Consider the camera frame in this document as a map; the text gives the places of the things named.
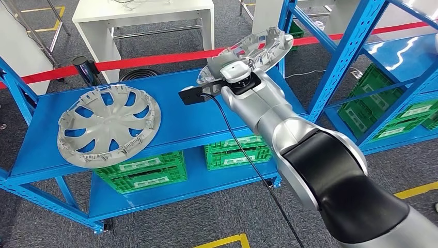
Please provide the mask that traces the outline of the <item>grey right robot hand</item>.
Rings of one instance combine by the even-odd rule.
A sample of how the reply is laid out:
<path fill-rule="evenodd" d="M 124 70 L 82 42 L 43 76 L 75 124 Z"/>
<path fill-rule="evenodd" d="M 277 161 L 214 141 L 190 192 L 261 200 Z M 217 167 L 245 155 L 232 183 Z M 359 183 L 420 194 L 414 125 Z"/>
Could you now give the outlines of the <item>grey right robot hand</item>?
<path fill-rule="evenodd" d="M 203 68 L 203 72 L 207 76 L 211 76 L 215 79 L 220 78 L 220 70 L 227 64 L 236 61 L 237 58 L 238 57 L 233 52 L 224 50 L 220 52 L 218 56 L 207 59 L 207 65 Z"/>

